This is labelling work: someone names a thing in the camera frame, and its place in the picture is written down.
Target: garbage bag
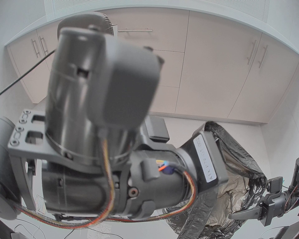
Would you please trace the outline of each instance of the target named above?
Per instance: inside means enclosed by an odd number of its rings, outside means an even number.
[[[199,195],[191,209],[166,222],[178,234],[178,239],[229,239],[245,220],[231,220],[228,214],[257,206],[267,178],[251,155],[222,126],[207,121],[197,131],[212,132],[229,180]],[[163,212],[177,210],[185,203],[163,209]]]

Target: drawer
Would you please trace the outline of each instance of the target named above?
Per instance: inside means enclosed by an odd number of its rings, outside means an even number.
[[[154,50],[154,54],[164,59],[159,85],[180,87],[184,53]]]
[[[179,88],[158,86],[150,111],[162,113],[175,113]]]
[[[154,50],[185,51],[189,11],[162,7],[128,7],[101,10],[118,25],[118,38]],[[122,30],[152,32],[121,32]]]

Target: metal handle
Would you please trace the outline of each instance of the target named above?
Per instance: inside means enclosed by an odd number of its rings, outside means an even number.
[[[265,50],[264,56],[262,58],[262,61],[259,61],[259,63],[260,63],[260,67],[259,68],[261,68],[262,65],[263,65],[263,63],[264,63],[264,59],[266,57],[266,54],[267,54],[267,51],[268,51],[268,47],[269,47],[268,45],[266,47],[264,47],[266,50]]]
[[[38,54],[39,54],[39,52],[36,52],[35,46],[34,46],[34,44],[33,44],[34,42],[36,43],[36,41],[35,41],[35,40],[32,40],[32,39],[31,39],[31,44],[32,44],[32,47],[33,47],[33,50],[34,50],[35,56],[38,58]]]
[[[253,44],[253,49],[252,49],[251,55],[250,55],[250,57],[247,57],[248,65],[250,65],[250,62],[252,60],[252,57],[253,57],[253,54],[254,54],[254,51],[255,51],[255,47],[257,46],[257,40],[255,40],[255,42],[253,42],[252,44]]]
[[[39,44],[42,48],[42,53],[44,54],[44,56],[46,56],[47,55],[46,53],[48,52],[48,50],[45,50],[44,45],[42,44],[43,39],[44,39],[43,37],[38,36]]]
[[[118,30],[118,32],[152,32],[152,29],[138,29],[138,30],[128,30],[125,28],[125,30]]]

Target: gray plastic cover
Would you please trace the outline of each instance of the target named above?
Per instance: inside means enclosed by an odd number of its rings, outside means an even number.
[[[231,220],[228,214],[257,206],[267,178],[251,155],[220,125],[207,121],[198,130],[210,131],[225,159],[228,182],[199,195],[187,212],[167,219],[178,239],[229,239],[245,220]],[[180,203],[163,212],[180,208]]]

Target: cabinet handle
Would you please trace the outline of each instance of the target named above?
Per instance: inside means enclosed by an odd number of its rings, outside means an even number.
[[[268,45],[267,45],[266,47],[264,47],[266,50],[265,50],[265,52],[264,52],[262,61],[259,61],[259,63],[260,63],[260,67],[259,67],[259,68],[261,68],[262,65],[263,65],[263,63],[264,63],[264,59],[265,59],[265,57],[266,57],[266,54],[267,54],[267,51],[268,51],[268,47],[269,47]]]
[[[35,46],[34,46],[34,44],[33,44],[34,42],[36,43],[36,41],[35,41],[35,40],[32,40],[32,39],[31,39],[31,44],[32,44],[32,47],[33,47],[33,50],[34,50],[35,56],[38,58],[38,54],[39,54],[39,52],[36,52]]]
[[[254,54],[254,51],[255,51],[255,47],[257,46],[257,40],[255,40],[255,42],[253,42],[252,44],[253,44],[253,49],[252,49],[251,55],[250,55],[250,57],[247,57],[248,65],[250,65],[250,62],[252,60],[252,57],[253,57],[253,54]]]
[[[136,30],[134,30],[134,29],[132,29],[132,30],[129,30],[129,29],[126,29],[125,28],[125,30],[118,30],[118,32],[152,32],[152,29],[148,29],[148,28],[146,28],[146,29],[136,29]]]
[[[44,54],[44,56],[46,56],[47,55],[46,53],[48,52],[48,50],[45,50],[44,45],[42,44],[43,39],[44,39],[43,37],[38,36],[39,44],[42,48],[42,53]]]

